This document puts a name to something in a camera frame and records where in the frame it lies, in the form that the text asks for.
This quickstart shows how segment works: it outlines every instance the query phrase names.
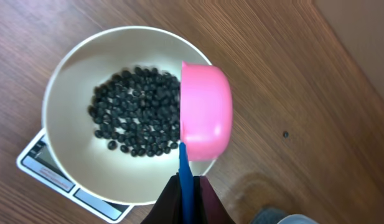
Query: scale display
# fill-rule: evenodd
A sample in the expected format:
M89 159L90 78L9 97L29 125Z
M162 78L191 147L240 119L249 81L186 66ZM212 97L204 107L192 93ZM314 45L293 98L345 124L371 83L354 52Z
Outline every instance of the scale display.
M60 171L44 140L42 129L17 157L16 164L51 189L69 198L81 207L109 223L120 222L133 208L133 205L118 205L96 198L71 182Z

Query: pink measuring cup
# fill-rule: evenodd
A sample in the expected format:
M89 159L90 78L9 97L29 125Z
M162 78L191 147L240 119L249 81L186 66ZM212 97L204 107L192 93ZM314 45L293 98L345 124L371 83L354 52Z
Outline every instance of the pink measuring cup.
M232 94L222 71L212 65L182 62L180 140L189 161L216 159L232 132Z

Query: digital scale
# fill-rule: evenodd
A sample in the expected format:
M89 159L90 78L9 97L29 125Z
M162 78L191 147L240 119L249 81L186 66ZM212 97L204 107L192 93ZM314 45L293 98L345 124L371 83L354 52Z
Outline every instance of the digital scale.
M43 128L17 157L16 164L20 170L108 223L120 222L134 206L106 202L86 193L68 180L52 159L44 137Z

